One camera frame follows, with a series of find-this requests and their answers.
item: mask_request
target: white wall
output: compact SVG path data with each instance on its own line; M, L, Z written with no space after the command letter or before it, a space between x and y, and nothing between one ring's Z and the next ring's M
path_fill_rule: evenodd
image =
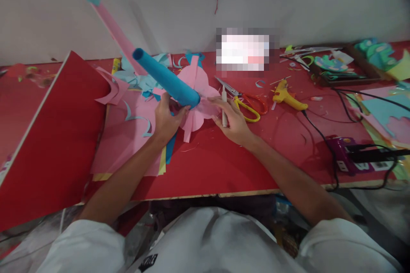
M410 39L409 0L102 0L151 54L214 50L216 27L276 27L280 45ZM85 0L0 0L0 65L85 59L119 49Z

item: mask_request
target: sleeve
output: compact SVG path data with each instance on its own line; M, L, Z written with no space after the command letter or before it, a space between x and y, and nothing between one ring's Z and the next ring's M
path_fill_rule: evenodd
M37 272L117 272L124 265L124 242L107 224L75 221L53 242Z
M399 262L359 226L321 221L302 240L296 261L308 272L400 272Z

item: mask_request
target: yellow scissors handle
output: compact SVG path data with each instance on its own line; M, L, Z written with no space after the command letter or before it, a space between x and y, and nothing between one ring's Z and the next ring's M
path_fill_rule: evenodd
M255 119L249 119L246 116L243 116L247 122L257 122L258 120L261 119L261 116L259 115L259 113L257 111L255 111L254 109L252 109L250 106L248 106L248 105L244 104L243 102L241 102L238 99L238 96L234 97L234 102L235 102L236 106L238 107L238 109L239 109L239 105L241 105L242 107L244 107L245 109L249 110L250 112L252 112L256 115Z

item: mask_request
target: person's left hand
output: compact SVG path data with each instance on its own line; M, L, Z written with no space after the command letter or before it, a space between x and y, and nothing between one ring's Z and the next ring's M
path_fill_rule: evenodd
M175 106L176 102L170 98L171 96L165 92L161 96L159 105L155 109L155 131L152 137L164 143L164 145L174 136L184 116L191 108L190 106L185 106L179 110L177 115L172 116L170 103Z

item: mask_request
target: person's right hand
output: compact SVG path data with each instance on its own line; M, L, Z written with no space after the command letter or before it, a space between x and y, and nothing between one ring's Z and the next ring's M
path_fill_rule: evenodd
M223 102L220 97L209 97L208 100L225 111L228 127L222 126L220 118L213 116L212 119L228 139L243 147L249 146L255 140L255 135L249 130L242 112L233 100Z

